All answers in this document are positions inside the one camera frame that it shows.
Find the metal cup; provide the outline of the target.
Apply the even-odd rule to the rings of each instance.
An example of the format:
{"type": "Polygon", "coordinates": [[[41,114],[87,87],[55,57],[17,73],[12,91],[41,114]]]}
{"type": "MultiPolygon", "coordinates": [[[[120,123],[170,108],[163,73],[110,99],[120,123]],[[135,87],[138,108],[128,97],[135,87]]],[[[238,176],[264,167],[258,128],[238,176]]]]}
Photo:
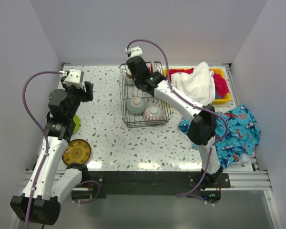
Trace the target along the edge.
{"type": "Polygon", "coordinates": [[[134,80],[129,69],[126,69],[126,82],[128,85],[134,85],[134,80]]]}

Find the red and blue plate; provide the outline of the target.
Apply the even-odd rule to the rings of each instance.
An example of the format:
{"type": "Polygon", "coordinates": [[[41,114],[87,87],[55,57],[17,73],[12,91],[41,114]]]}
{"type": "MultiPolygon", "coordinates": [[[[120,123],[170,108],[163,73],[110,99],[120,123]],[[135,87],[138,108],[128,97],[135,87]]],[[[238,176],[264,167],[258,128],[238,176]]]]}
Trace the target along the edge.
{"type": "Polygon", "coordinates": [[[154,73],[156,71],[156,67],[154,65],[154,62],[153,61],[150,61],[150,72],[151,73],[154,73]]]}

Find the light blue bowl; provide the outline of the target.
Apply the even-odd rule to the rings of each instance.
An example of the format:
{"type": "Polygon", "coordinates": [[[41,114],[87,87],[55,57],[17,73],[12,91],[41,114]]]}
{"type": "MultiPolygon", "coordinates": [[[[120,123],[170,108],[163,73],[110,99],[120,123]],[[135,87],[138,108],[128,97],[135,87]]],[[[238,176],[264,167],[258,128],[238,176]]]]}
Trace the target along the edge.
{"type": "Polygon", "coordinates": [[[142,114],[147,108],[146,102],[143,98],[139,96],[133,96],[127,102],[127,110],[134,115],[142,114]]]}

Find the wire dish rack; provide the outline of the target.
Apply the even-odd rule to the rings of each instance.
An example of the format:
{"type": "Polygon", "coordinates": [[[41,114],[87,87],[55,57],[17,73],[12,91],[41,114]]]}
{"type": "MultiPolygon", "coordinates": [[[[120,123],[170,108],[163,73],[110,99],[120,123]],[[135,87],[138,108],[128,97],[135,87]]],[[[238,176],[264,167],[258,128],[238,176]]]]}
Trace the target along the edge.
{"type": "Polygon", "coordinates": [[[147,92],[143,92],[137,88],[134,84],[127,83],[127,72],[128,66],[123,63],[120,65],[120,101],[121,101],[121,113],[122,120],[128,128],[135,127],[148,127],[148,126],[163,126],[167,124],[171,117],[171,107],[168,103],[163,100],[153,97],[147,92]],[[156,105],[163,110],[163,119],[159,121],[146,121],[143,114],[132,114],[127,109],[127,103],[133,96],[139,96],[143,98],[147,106],[156,105]]]}

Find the blue patterned bowl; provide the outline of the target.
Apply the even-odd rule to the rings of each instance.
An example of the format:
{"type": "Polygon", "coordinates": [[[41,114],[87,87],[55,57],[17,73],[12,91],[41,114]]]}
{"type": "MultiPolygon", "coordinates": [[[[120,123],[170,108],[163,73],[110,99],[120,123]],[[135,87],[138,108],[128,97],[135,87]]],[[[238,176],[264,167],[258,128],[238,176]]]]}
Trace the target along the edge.
{"type": "Polygon", "coordinates": [[[160,125],[164,119],[163,110],[156,105],[151,105],[144,111],[143,118],[148,125],[160,125]]]}

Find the yellow patterned plate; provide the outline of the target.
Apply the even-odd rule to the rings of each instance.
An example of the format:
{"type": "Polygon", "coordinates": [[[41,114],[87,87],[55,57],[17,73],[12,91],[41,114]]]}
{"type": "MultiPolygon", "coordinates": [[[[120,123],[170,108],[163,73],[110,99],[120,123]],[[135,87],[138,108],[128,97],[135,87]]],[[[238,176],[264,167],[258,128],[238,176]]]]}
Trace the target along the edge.
{"type": "Polygon", "coordinates": [[[62,160],[67,166],[71,164],[85,164],[91,156],[92,150],[90,144],[83,139],[70,141],[64,153],[62,160]]]}

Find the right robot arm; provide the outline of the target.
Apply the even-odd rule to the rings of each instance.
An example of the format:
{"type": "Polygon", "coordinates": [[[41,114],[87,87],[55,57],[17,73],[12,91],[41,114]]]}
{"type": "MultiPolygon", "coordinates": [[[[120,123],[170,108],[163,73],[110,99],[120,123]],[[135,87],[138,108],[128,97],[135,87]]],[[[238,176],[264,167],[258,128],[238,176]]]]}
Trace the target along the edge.
{"type": "Polygon", "coordinates": [[[191,100],[169,84],[169,78],[159,72],[151,73],[140,56],[126,61],[135,85],[143,92],[156,97],[181,113],[190,123],[188,138],[196,145],[202,160],[203,183],[214,187],[220,181],[223,168],[215,149],[216,115],[211,104],[206,106],[191,100]]]}

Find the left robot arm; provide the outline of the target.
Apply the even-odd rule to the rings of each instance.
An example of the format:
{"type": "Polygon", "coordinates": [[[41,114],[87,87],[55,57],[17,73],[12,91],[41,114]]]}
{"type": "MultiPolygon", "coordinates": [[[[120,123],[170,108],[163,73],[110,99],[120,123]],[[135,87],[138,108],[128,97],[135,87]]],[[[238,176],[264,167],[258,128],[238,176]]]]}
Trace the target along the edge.
{"type": "Polygon", "coordinates": [[[10,206],[25,223],[53,225],[60,214],[61,204],[77,185],[89,183],[86,165],[72,163],[57,182],[54,177],[75,129],[74,116],[82,102],[93,100],[93,84],[81,88],[64,85],[49,95],[49,112],[44,128],[45,138],[34,171],[20,196],[13,196],[10,206]]]}

